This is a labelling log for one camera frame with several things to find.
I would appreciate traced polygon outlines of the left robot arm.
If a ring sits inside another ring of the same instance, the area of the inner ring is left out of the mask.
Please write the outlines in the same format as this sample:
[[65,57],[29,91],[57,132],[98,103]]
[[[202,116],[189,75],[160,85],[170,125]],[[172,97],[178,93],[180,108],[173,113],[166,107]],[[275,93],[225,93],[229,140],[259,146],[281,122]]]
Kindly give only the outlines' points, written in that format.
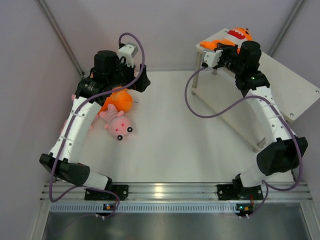
[[55,145],[40,156],[40,164],[51,174],[77,187],[95,189],[102,200],[113,194],[112,179],[79,162],[85,137],[107,97],[124,89],[140,93],[150,85],[146,65],[135,74],[135,46],[125,44],[117,52],[100,50],[88,77],[82,78],[72,100],[70,114]]

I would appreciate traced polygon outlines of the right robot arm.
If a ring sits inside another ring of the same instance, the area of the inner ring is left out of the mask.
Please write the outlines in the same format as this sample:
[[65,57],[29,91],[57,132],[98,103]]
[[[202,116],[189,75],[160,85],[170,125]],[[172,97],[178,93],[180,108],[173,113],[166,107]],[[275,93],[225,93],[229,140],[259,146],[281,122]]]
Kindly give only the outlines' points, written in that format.
[[252,187],[267,177],[300,167],[308,142],[305,137],[295,135],[274,101],[270,83],[259,70],[260,44],[255,41],[245,41],[241,46],[220,43],[217,50],[221,52],[217,67],[224,67],[235,75],[235,85],[256,115],[265,138],[256,163],[235,178],[238,183],[233,186],[233,192],[244,199],[251,194]]

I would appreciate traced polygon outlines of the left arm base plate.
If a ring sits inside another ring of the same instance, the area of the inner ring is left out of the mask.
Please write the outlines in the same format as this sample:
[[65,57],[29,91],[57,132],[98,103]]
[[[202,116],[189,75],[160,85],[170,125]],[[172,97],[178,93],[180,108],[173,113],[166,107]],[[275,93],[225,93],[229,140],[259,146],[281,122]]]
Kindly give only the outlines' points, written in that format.
[[87,188],[84,199],[86,201],[115,201],[117,199],[116,195],[120,201],[126,200],[129,195],[129,186],[127,184],[114,184],[109,193],[106,190]]

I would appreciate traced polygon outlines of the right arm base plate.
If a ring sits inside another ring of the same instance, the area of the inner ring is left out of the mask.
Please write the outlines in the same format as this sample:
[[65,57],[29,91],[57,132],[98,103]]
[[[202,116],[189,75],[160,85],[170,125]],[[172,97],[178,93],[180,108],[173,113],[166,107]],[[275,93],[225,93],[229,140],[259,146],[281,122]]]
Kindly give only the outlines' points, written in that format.
[[228,200],[263,200],[260,185],[254,187],[235,187],[233,184],[218,184],[217,196],[220,201]]

